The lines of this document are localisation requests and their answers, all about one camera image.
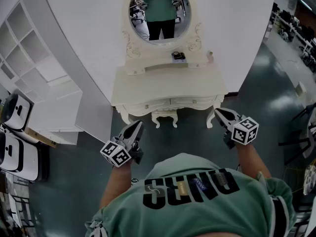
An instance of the object on table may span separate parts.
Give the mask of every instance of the object on table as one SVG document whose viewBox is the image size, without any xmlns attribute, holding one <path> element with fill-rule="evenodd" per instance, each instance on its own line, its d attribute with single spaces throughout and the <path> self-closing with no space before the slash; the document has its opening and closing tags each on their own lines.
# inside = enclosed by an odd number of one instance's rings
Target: object on table
<svg viewBox="0 0 316 237">
<path fill-rule="evenodd" d="M 173 52 L 172 56 L 172 63 L 186 63 L 187 59 L 184 53 L 180 52 Z"/>
</svg>

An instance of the white robot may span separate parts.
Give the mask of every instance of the white robot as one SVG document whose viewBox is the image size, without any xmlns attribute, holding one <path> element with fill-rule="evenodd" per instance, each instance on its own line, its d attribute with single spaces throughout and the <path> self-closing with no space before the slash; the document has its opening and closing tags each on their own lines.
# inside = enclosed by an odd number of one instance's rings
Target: white robot
<svg viewBox="0 0 316 237">
<path fill-rule="evenodd" d="M 0 168 L 26 180 L 47 176 L 46 158 L 38 142 L 24 133 L 30 114 L 30 104 L 18 94 L 11 94 L 3 107 L 0 130 Z"/>
</svg>

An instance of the robot vacuum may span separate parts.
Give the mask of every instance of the robot vacuum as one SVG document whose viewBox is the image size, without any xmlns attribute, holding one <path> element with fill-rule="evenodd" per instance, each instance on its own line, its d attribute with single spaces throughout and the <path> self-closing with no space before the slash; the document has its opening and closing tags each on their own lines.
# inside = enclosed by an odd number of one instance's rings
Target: robot vacuum
<svg viewBox="0 0 316 237">
<path fill-rule="evenodd" d="M 35 181 L 39 177 L 38 149 L 0 132 L 0 168 L 18 177 Z"/>
</svg>

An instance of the small box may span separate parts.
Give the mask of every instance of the small box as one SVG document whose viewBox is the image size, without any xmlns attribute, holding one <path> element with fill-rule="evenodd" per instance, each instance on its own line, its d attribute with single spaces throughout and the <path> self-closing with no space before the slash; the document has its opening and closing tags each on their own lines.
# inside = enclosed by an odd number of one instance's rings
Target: small box
<svg viewBox="0 0 316 237">
<path fill-rule="evenodd" d="M 113 141 L 108 141 L 100 153 L 110 164 L 116 167 L 121 167 L 132 158 L 123 146 Z"/>
<path fill-rule="evenodd" d="M 233 126 L 232 140 L 247 145 L 257 137 L 258 128 L 259 124 L 247 117 Z"/>
</svg>

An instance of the person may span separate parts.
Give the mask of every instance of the person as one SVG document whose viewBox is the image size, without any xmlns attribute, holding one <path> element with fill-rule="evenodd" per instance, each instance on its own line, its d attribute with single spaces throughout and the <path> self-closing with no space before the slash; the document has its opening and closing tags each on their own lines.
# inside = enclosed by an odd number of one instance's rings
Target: person
<svg viewBox="0 0 316 237">
<path fill-rule="evenodd" d="M 176 7 L 172 0 L 143 0 L 148 4 L 145 18 L 149 31 L 149 40 L 158 40 L 162 30 L 165 39 L 174 37 L 177 18 Z"/>
<path fill-rule="evenodd" d="M 236 148 L 242 173 L 181 153 L 131 186 L 131 161 L 114 167 L 86 237 L 96 226 L 109 237 L 286 236 L 296 221 L 291 189 L 251 144 Z"/>
</svg>

